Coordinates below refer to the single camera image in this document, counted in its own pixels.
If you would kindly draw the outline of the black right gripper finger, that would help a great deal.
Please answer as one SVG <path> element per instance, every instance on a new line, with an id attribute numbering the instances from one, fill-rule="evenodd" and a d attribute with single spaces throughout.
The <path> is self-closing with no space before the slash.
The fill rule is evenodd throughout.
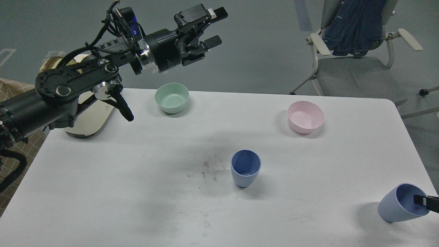
<path id="1" fill-rule="evenodd" d="M 425 206 L 427 210 L 439 212 L 439 197 L 413 195 L 413 202 L 418 205 Z"/>

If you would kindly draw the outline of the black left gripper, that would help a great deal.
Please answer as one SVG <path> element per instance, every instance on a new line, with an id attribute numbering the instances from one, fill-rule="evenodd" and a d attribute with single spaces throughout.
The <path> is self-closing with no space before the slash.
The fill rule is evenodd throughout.
<path id="1" fill-rule="evenodd" d="M 203 60 L 208 50 L 221 45 L 222 40 L 216 35 L 200 41 L 200 36 L 210 23 L 226 18 L 228 12 L 224 7 L 207 9 L 203 4 L 197 4 L 175 14 L 175 30 L 162 29 L 146 35 L 144 42 L 158 71 Z"/>

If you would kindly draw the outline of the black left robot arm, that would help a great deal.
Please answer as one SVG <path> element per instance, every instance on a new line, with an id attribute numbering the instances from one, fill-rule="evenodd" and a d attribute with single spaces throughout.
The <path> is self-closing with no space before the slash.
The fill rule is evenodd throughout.
<path id="1" fill-rule="evenodd" d="M 1 103 L 1 157 L 19 162 L 1 182 L 5 191 L 22 175 L 26 157 L 10 149 L 43 126 L 72 128 L 77 117 L 100 100 L 117 108 L 128 121 L 134 119 L 122 97 L 119 68 L 129 64 L 136 75 L 149 66 L 165 72 L 179 64 L 188 66 L 204 59 L 221 45 L 216 35 L 199 38 L 211 24 L 226 19 L 224 7 L 207 9 L 197 4 L 174 15 L 175 30 L 162 29 L 146 35 L 131 7 L 119 9 L 114 1 L 106 11 L 103 27 L 91 43 L 71 51 L 39 72 L 35 87 Z"/>

